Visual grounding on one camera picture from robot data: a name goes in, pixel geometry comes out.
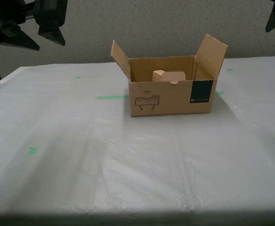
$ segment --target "white tablecloth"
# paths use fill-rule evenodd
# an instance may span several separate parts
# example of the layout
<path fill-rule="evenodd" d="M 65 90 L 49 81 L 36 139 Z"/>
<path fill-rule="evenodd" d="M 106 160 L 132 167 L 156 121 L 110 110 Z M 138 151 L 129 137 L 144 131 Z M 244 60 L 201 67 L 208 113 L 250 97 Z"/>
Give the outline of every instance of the white tablecloth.
<path fill-rule="evenodd" d="M 275 225 L 275 57 L 226 59 L 210 114 L 127 95 L 116 63 L 0 82 L 0 225 Z"/>

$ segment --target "box flap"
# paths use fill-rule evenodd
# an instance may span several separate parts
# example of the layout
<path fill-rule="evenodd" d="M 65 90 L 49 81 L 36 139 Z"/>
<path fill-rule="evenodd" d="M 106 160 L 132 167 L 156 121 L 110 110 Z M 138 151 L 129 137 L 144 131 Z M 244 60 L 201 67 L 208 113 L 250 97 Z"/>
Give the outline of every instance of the box flap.
<path fill-rule="evenodd" d="M 120 46 L 113 40 L 113 46 L 111 48 L 111 56 L 115 59 L 119 67 L 127 76 L 128 80 L 130 81 L 130 65 L 129 59 Z"/>
<path fill-rule="evenodd" d="M 218 77 L 227 45 L 206 34 L 195 57 L 216 77 Z"/>

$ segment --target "green tape mark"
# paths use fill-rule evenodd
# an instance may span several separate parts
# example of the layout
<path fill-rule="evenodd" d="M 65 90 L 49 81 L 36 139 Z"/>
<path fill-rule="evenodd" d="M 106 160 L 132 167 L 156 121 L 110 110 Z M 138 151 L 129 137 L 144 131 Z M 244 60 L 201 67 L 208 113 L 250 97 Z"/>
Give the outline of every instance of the green tape mark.
<path fill-rule="evenodd" d="M 221 92 L 217 92 L 217 91 L 216 91 L 215 94 L 216 94 L 216 95 L 222 95 L 222 94 L 224 94 L 224 92 L 223 92 L 223 91 L 221 91 Z"/>
<path fill-rule="evenodd" d="M 102 97 L 96 97 L 97 100 L 107 100 L 107 99 L 127 99 L 129 98 L 129 95 L 123 95 L 123 96 L 102 96 Z"/>
<path fill-rule="evenodd" d="M 37 151 L 38 151 L 37 147 L 31 147 L 28 154 L 29 155 L 35 155 Z"/>

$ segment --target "cardboard box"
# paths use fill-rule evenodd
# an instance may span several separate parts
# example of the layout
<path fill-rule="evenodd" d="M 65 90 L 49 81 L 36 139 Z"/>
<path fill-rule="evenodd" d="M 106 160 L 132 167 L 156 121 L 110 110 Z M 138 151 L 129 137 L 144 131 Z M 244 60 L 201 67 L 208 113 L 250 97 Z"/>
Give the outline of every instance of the cardboard box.
<path fill-rule="evenodd" d="M 152 81 L 170 81 L 176 85 L 178 81 L 185 81 L 186 74 L 184 72 L 165 72 L 163 70 L 154 71 Z"/>
<path fill-rule="evenodd" d="M 206 34 L 195 56 L 128 58 L 113 41 L 111 56 L 129 80 L 130 115 L 209 113 L 226 49 Z M 152 82 L 157 70 L 184 72 L 186 80 Z"/>

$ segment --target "table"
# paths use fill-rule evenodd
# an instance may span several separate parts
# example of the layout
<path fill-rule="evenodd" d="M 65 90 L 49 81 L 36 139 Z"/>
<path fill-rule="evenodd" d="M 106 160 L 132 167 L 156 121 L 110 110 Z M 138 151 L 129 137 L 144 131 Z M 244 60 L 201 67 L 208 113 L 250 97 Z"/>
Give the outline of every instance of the table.
<path fill-rule="evenodd" d="M 226 59 L 210 114 L 130 117 L 116 63 L 0 82 L 0 225 L 275 225 L 275 57 Z"/>

